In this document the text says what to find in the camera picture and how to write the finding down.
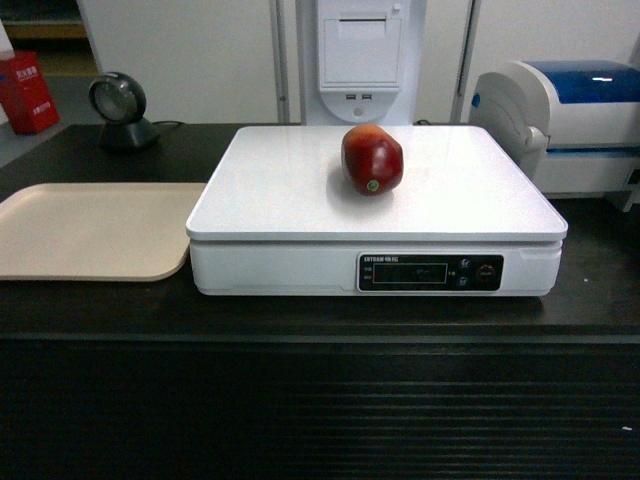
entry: red apple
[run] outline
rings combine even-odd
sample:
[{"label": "red apple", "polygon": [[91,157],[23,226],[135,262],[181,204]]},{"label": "red apple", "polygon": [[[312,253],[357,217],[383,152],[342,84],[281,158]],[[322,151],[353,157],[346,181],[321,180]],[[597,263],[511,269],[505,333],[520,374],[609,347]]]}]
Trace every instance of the red apple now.
[{"label": "red apple", "polygon": [[404,161],[402,147],[378,125],[366,123],[342,139],[342,173],[362,195],[380,195],[398,186]]}]

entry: white printer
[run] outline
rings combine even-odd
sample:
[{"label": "white printer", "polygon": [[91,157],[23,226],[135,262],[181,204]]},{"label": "white printer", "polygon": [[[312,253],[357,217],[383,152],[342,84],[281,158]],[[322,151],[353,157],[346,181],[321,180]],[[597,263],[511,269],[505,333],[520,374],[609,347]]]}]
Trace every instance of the white printer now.
[{"label": "white printer", "polygon": [[512,61],[481,75],[469,123],[549,198],[640,199],[640,71],[609,61]]}]

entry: scale platform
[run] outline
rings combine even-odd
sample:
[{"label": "scale platform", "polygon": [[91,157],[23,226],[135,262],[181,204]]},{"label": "scale platform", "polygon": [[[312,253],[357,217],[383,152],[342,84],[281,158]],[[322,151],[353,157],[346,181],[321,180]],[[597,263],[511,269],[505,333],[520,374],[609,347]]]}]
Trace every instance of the scale platform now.
[{"label": "scale platform", "polygon": [[566,221],[483,129],[385,127],[394,190],[344,179],[348,126],[238,131],[187,220],[207,295],[540,296]]}]

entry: dark countertop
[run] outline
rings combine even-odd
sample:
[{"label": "dark countertop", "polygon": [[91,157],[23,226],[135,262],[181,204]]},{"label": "dark countertop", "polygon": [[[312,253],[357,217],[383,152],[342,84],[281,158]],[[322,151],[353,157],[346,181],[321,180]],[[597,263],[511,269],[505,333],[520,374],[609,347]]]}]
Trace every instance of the dark countertop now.
[{"label": "dark countertop", "polygon": [[[70,126],[0,170],[0,200],[45,182],[204,182],[239,127],[163,125],[155,146],[116,156],[96,146],[99,126]],[[0,338],[637,343],[640,207],[552,203],[569,234],[556,286],[541,298],[207,297],[187,262],[152,283],[0,282]]]}]

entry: lcd display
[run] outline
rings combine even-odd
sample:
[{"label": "lcd display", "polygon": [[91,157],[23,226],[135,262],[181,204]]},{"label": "lcd display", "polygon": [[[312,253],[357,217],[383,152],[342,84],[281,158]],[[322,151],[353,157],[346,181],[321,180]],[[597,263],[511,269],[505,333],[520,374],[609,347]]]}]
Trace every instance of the lcd display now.
[{"label": "lcd display", "polygon": [[373,266],[373,283],[446,282],[446,263],[385,263]]}]

